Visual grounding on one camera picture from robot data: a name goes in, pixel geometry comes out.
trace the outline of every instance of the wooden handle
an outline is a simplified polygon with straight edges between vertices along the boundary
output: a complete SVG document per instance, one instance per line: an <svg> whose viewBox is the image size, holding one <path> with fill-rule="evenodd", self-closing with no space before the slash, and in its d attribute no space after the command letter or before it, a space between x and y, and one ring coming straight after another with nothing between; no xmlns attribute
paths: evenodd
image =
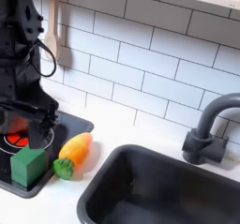
<svg viewBox="0 0 240 224"><path fill-rule="evenodd" d="M45 45L52 51L54 57L59 57L59 38L57 35L58 22L58 0L49 0L49 26L48 32L45 36Z"/></svg>

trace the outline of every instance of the toy carrot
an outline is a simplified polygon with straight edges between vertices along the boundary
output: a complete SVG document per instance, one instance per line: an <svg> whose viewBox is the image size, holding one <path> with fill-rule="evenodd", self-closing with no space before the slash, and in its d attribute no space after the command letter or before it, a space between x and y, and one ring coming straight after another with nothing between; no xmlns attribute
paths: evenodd
<svg viewBox="0 0 240 224"><path fill-rule="evenodd" d="M69 140L52 165L54 173L62 179L70 179L87 157L92 141L93 136L90 133L83 133Z"/></svg>

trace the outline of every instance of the black stovetop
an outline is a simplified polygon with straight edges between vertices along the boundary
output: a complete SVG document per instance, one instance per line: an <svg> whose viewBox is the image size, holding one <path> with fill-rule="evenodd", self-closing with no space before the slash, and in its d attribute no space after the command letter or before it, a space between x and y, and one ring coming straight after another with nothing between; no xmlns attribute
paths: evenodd
<svg viewBox="0 0 240 224"><path fill-rule="evenodd" d="M10 191L23 198L32 198L36 196L44 187L47 181L52 177L51 166L57 159L59 151L64 143L72 137L91 132L94 125L82 118L59 112L60 124L54 131L52 144L46 148L48 159L47 171L40 176L30 187L23 187L11 180L10 158L21 150L20 146L14 146L6 142L6 137L0 135L0 187Z"/></svg>

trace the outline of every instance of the red burner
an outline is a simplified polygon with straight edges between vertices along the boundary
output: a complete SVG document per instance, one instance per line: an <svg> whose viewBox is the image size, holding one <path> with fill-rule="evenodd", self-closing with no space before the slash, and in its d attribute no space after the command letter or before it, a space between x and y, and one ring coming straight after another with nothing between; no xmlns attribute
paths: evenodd
<svg viewBox="0 0 240 224"><path fill-rule="evenodd" d="M7 141L9 144L17 147L25 147L29 143L28 138L23 134L8 134Z"/></svg>

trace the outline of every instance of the sink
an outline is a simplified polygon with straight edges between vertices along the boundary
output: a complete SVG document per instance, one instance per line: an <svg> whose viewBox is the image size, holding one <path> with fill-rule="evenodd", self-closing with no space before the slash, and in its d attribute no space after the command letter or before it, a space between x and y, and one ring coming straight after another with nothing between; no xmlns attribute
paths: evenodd
<svg viewBox="0 0 240 224"><path fill-rule="evenodd" d="M240 184L124 145L84 191L77 213L82 224L239 224Z"/></svg>

